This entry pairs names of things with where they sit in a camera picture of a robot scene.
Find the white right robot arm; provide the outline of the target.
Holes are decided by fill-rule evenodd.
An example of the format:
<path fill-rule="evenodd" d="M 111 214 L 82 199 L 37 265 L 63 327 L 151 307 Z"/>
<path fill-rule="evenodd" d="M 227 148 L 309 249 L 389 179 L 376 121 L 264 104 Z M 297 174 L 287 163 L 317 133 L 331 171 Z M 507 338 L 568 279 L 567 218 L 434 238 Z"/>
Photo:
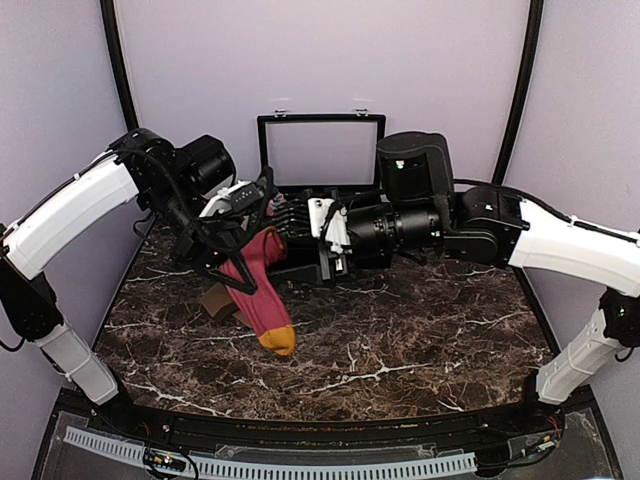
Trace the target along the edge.
<path fill-rule="evenodd" d="M 383 267 L 424 249 L 496 268 L 533 268 L 602 285 L 583 330 L 530 374 L 510 413 L 521 434 L 608 361 L 639 345 L 639 237 L 561 213 L 517 189 L 458 180 L 445 137 L 406 131 L 376 146 L 381 184 L 369 194 L 304 192 L 278 206 L 271 224 L 291 243 L 315 246 L 331 275 L 346 266 Z"/>

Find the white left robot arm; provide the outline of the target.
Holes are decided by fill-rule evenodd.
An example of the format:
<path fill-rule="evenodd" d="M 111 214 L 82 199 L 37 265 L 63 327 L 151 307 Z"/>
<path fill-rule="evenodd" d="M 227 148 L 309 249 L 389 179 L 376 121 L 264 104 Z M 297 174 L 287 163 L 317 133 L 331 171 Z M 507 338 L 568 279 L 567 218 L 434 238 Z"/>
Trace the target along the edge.
<path fill-rule="evenodd" d="M 46 269 L 99 221 L 136 203 L 172 228 L 174 254 L 189 269 L 253 294 L 258 280 L 242 251 L 274 194 L 270 167 L 255 180 L 238 180 L 224 143 L 211 135 L 176 147 L 149 129 L 126 133 L 2 231 L 1 305 L 11 327 L 103 407 L 103 421 L 117 434 L 134 435 L 140 412 L 59 309 Z"/>

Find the brown sock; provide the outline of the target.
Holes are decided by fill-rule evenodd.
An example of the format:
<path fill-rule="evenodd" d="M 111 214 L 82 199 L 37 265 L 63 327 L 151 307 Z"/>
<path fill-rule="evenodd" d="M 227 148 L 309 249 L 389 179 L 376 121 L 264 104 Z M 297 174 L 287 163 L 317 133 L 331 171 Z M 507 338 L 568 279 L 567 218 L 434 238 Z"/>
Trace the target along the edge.
<path fill-rule="evenodd" d="M 201 296 L 200 304 L 213 320 L 222 321 L 227 317 L 239 319 L 239 308 L 226 287 L 220 283 L 215 284 Z"/>

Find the magenta striped sock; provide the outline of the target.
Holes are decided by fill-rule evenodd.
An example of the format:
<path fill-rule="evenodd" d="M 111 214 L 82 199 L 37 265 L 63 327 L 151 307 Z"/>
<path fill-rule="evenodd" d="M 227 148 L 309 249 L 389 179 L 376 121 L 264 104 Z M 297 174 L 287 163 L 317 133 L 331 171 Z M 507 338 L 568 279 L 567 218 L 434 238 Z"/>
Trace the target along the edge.
<path fill-rule="evenodd" d="M 249 295 L 226 286 L 260 344 L 280 356 L 294 352 L 296 335 L 291 317 L 268 278 L 267 268 L 286 256 L 286 243 L 275 228 L 268 227 L 242 249 L 242 257 L 257 286 L 256 292 Z"/>

